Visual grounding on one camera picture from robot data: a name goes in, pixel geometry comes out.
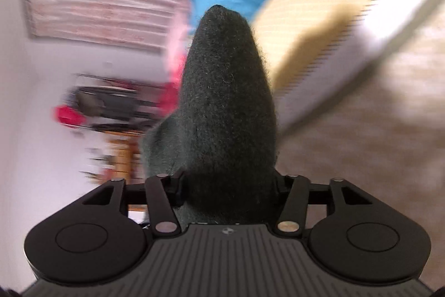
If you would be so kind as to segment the dark green knit sweater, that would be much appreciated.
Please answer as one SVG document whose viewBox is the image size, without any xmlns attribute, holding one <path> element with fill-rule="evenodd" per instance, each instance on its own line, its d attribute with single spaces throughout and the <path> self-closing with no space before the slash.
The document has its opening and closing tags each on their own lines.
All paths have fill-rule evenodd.
<svg viewBox="0 0 445 297">
<path fill-rule="evenodd" d="M 145 174 L 186 174 L 191 223 L 262 223 L 277 157 L 275 105 L 248 22 L 209 8 L 189 49 L 177 109 L 140 140 Z"/>
</svg>

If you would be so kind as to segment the cluttered rack with red clothes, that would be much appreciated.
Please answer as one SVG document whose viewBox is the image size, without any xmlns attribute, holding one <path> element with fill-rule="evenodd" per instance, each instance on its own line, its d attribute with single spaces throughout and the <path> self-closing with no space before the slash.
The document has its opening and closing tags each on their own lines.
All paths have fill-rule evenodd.
<svg viewBox="0 0 445 297">
<path fill-rule="evenodd" d="M 135 136 L 174 111 L 178 93 L 176 84 L 79 73 L 53 115 L 73 129 Z"/>
</svg>

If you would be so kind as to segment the pink red blanket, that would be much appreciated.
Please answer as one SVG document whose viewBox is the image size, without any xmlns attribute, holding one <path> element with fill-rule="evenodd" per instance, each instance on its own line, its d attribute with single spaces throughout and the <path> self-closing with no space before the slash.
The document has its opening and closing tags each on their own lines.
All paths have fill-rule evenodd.
<svg viewBox="0 0 445 297">
<path fill-rule="evenodd" d="M 189 25 L 189 10 L 185 7 L 177 8 L 170 22 L 164 52 L 167 82 L 159 98 L 163 116 L 170 115 L 178 106 L 182 74 L 193 35 L 194 29 Z"/>
</svg>

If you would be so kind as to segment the wooden chair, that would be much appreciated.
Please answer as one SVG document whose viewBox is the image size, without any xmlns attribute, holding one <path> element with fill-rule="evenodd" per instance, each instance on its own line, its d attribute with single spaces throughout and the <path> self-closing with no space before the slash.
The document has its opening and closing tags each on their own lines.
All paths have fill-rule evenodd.
<svg viewBox="0 0 445 297">
<path fill-rule="evenodd" d="M 86 149 L 86 165 L 81 173 L 95 185 L 112 179 L 124 179 L 128 185 L 142 184 L 145 179 L 136 131 L 94 132 L 94 143 Z"/>
</svg>

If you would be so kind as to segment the yellow patterned bed sheet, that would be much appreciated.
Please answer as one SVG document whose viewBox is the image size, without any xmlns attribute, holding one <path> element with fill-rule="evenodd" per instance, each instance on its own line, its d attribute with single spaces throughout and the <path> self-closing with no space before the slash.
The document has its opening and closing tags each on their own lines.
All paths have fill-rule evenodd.
<svg viewBox="0 0 445 297">
<path fill-rule="evenodd" d="M 280 131 L 293 128 L 378 59 L 437 0 L 268 0 L 253 30 Z"/>
</svg>

